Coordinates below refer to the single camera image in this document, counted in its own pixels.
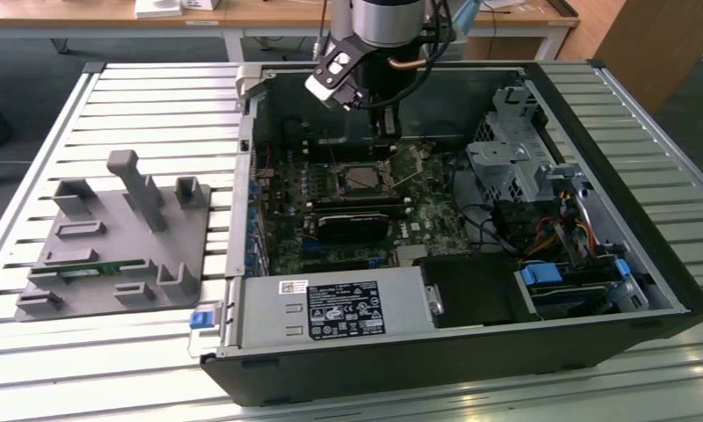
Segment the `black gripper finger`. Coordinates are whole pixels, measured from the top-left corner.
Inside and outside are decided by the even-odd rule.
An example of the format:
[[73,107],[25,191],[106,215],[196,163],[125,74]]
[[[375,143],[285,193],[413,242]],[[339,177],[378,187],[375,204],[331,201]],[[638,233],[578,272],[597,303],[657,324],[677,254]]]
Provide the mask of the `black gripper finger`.
[[381,152],[385,147],[385,143],[381,141],[385,113],[381,111],[379,108],[370,109],[367,111],[367,120],[371,132],[371,151]]
[[397,107],[387,107],[385,109],[385,130],[387,147],[390,151],[394,151],[397,149],[395,143],[401,138],[401,123]]

